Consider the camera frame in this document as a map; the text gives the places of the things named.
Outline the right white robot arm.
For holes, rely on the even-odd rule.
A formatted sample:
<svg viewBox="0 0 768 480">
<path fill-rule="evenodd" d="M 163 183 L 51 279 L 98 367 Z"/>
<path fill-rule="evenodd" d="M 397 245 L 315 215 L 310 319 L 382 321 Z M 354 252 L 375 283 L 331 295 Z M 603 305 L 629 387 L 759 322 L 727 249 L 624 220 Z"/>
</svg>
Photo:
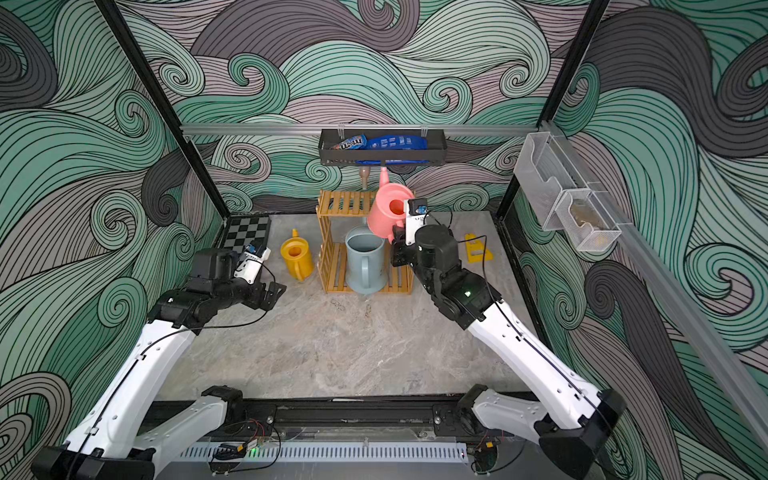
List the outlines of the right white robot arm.
<svg viewBox="0 0 768 480">
<path fill-rule="evenodd" d="M 410 266 L 438 311 L 496 353 L 535 396 L 522 400 L 477 385 L 465 396 L 473 416 L 488 430 L 538 445 L 569 477 L 586 478 L 626 409 L 623 397 L 572 370 L 518 319 L 485 275 L 464 268 L 448 227 L 397 223 L 391 245 L 393 264 Z"/>
</svg>

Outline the yellow plastic watering can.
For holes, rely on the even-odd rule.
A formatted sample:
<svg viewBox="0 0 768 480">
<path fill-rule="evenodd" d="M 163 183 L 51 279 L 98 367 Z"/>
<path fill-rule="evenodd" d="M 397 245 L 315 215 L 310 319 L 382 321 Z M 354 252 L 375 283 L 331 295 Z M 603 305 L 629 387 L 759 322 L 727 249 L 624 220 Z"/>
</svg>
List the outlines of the yellow plastic watering can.
<svg viewBox="0 0 768 480">
<path fill-rule="evenodd" d="M 293 229 L 291 236 L 280 247 L 280 254 L 289 274 L 299 282 L 307 280 L 314 271 L 313 257 L 309 242 Z"/>
</svg>

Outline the pink plastic watering can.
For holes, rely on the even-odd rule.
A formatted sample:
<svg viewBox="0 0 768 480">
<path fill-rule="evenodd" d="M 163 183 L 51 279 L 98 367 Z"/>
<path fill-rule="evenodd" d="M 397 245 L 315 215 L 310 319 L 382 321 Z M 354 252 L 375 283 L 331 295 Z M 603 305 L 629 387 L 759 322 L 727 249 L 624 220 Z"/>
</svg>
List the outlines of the pink plastic watering can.
<svg viewBox="0 0 768 480">
<path fill-rule="evenodd" d="M 391 182 L 388 169 L 382 166 L 379 173 L 379 188 L 367 216 L 370 231 L 391 243 L 394 240 L 393 228 L 405 227 L 406 206 L 408 201 L 414 198 L 413 192 L 408 187 Z"/>
</svg>

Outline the light blue long-spout watering can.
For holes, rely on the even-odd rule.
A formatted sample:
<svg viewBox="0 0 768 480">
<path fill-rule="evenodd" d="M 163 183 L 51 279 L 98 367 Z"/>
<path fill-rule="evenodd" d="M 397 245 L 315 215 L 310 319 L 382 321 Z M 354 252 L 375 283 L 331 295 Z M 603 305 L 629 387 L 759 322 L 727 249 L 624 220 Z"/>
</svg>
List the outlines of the light blue long-spout watering can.
<svg viewBox="0 0 768 480">
<path fill-rule="evenodd" d="M 372 232 L 367 217 L 347 232 L 344 245 L 347 286 L 363 295 L 381 291 L 387 283 L 384 268 L 385 240 Z"/>
</svg>

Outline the wooden slatted shelf rack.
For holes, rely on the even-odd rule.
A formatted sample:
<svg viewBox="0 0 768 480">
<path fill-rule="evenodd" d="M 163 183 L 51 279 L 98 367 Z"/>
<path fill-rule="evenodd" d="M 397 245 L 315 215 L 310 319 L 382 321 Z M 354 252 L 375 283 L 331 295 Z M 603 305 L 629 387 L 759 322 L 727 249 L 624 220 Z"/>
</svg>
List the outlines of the wooden slatted shelf rack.
<svg viewBox="0 0 768 480">
<path fill-rule="evenodd" d="M 325 293 L 354 293 L 345 278 L 348 262 L 344 240 L 349 230 L 366 225 L 375 196 L 370 191 L 320 191 L 316 214 L 322 242 L 317 270 Z M 391 266 L 391 248 L 386 241 L 384 247 L 387 284 L 378 294 L 410 295 L 415 282 L 411 268 Z"/>
</svg>

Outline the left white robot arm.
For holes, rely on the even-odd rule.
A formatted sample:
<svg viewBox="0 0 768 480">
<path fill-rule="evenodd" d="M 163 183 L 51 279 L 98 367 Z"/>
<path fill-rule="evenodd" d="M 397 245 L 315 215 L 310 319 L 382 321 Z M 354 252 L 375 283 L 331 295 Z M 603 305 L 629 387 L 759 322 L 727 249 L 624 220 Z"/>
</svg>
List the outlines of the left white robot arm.
<svg viewBox="0 0 768 480">
<path fill-rule="evenodd" d="M 264 283 L 266 246 L 242 253 L 205 249 L 195 254 L 182 288 L 162 294 L 150 310 L 128 358 L 91 412 L 63 445 L 34 458 L 37 479 L 154 479 L 205 434 L 249 420 L 241 391 L 213 386 L 191 406 L 145 434 L 139 429 L 157 393 L 182 354 L 211 329 L 222 310 L 242 304 L 269 312 L 286 290 Z"/>
</svg>

